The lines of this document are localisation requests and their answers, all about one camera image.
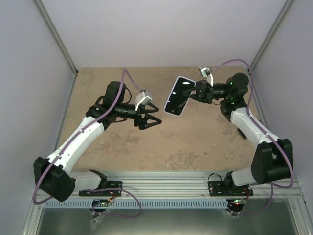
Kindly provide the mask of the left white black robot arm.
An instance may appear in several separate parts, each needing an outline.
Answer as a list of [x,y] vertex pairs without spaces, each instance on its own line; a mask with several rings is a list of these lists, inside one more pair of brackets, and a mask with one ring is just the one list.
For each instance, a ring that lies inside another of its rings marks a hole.
[[73,134],[47,158],[38,157],[34,164],[35,190],[42,190],[59,202],[74,192],[103,195],[107,191],[107,177],[97,171],[72,172],[87,147],[107,128],[118,122],[133,120],[134,126],[145,130],[162,123],[153,116],[159,111],[147,91],[142,91],[135,104],[124,102],[127,86],[113,81],[104,96],[97,99]]

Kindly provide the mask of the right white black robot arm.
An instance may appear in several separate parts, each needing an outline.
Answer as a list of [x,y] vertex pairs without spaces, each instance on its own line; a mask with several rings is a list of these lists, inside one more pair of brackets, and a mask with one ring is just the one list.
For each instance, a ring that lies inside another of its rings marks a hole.
[[255,118],[244,101],[248,91],[249,78],[237,73],[226,83],[210,84],[198,81],[193,88],[183,88],[182,94],[201,103],[211,104],[220,99],[221,114],[237,126],[241,133],[255,147],[251,166],[227,173],[224,189],[229,195],[236,195],[242,187],[269,183],[277,186],[276,181],[290,179],[287,188],[294,182],[293,146],[290,140],[281,139],[271,133]]

